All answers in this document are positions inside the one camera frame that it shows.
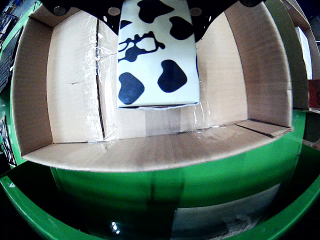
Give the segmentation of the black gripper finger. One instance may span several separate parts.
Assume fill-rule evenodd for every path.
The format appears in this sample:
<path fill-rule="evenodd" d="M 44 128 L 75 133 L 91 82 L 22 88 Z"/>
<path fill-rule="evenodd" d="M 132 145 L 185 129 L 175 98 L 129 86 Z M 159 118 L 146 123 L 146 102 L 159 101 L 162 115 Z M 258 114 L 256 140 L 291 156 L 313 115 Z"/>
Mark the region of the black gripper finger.
<path fill-rule="evenodd" d="M 77 8 L 104 22 L 116 35 L 119 34 L 120 13 L 108 13 L 111 8 L 121 11 L 123 0 L 44 0 L 43 5 L 54 15 L 63 16 Z"/>
<path fill-rule="evenodd" d="M 206 33 L 211 23 L 235 3 L 245 7 L 255 7 L 262 0 L 188 0 L 195 41 L 198 42 Z"/>

